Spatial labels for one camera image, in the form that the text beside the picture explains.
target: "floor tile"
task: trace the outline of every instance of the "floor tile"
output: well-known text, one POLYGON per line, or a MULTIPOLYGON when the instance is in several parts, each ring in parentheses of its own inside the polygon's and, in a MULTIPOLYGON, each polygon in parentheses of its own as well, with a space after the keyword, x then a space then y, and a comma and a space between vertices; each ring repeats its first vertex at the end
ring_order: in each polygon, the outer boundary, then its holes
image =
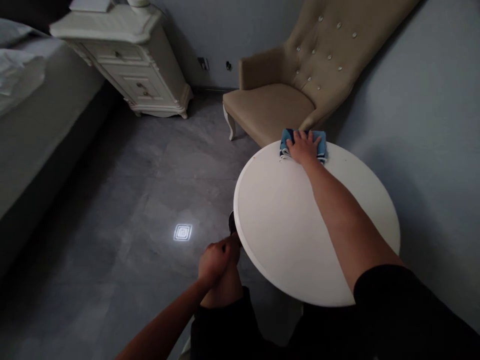
POLYGON ((229 235, 235 184, 233 180, 214 179, 155 180, 137 236, 115 277, 168 282, 164 271, 196 276, 208 244, 229 235), (177 224, 191 225, 189 241, 174 241, 177 224))
POLYGON ((207 109, 172 123, 171 140, 157 176, 236 180, 247 161, 260 150, 239 126, 234 141, 229 140, 230 129, 220 101, 207 109))
POLYGON ((170 139, 176 118, 135 116, 127 104, 106 120, 83 157, 91 172, 108 176, 153 176, 170 139))
MULTIPOLYGON (((113 359, 192 284, 208 244, 229 234, 237 178, 260 147, 229 140, 222 95, 188 119, 115 109, 0 284, 0 359, 113 359), (188 241, 174 241, 190 225, 188 241)), ((285 345, 300 303, 242 251, 263 335, 285 345)), ((188 325, 169 359, 177 359, 188 325)))
POLYGON ((2 354, 8 359, 91 358, 113 294, 113 284, 9 289, 0 313, 2 354))
POLYGON ((152 180, 121 177, 62 198, 15 262, 10 281, 84 283, 111 279, 137 230, 152 180))
MULTIPOLYGON (((191 285, 195 278, 170 272, 168 282, 123 283, 115 288, 94 359, 113 359, 133 337, 191 285)), ((185 327, 168 359, 178 359, 190 336, 185 327)))

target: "hand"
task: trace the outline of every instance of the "hand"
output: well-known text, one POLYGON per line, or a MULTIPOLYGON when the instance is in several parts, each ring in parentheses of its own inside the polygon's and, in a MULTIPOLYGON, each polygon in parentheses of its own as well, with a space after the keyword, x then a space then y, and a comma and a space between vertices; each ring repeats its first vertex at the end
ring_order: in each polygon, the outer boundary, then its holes
POLYGON ((312 131, 309 131, 307 136, 305 131, 295 130, 293 132, 293 139, 295 140, 295 144, 293 144, 290 139, 286 140, 286 146, 293 160, 302 164, 310 158, 317 159, 317 148, 322 139, 320 136, 314 142, 314 133, 312 131))
POLYGON ((211 243, 200 258, 198 279, 205 281, 211 289, 227 268, 230 244, 226 240, 211 243))

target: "chair leg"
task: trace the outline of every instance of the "chair leg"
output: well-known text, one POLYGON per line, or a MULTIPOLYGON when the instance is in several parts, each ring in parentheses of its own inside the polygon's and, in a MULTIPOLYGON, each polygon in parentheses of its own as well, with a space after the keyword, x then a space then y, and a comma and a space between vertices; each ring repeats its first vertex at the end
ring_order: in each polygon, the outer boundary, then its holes
POLYGON ((225 105, 223 105, 223 115, 225 116, 226 123, 230 128, 230 141, 232 141, 235 136, 235 120, 228 114, 227 110, 225 110, 225 105))

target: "black sleeve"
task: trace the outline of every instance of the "black sleeve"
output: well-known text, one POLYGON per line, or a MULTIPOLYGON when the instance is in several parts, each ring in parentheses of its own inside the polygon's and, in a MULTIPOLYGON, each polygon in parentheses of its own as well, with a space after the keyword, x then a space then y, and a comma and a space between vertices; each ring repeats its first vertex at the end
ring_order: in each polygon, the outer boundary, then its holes
POLYGON ((480 359, 480 336, 405 267, 366 271, 353 296, 379 359, 480 359))

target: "pillow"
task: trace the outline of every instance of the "pillow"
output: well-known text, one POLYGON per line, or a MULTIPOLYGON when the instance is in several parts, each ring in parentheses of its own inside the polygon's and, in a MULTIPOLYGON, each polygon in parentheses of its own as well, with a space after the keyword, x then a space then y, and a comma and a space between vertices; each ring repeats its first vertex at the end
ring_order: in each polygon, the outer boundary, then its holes
POLYGON ((43 84, 46 61, 25 51, 0 49, 0 116, 43 84))
POLYGON ((19 22, 0 18, 0 48, 8 48, 25 38, 33 29, 19 22))

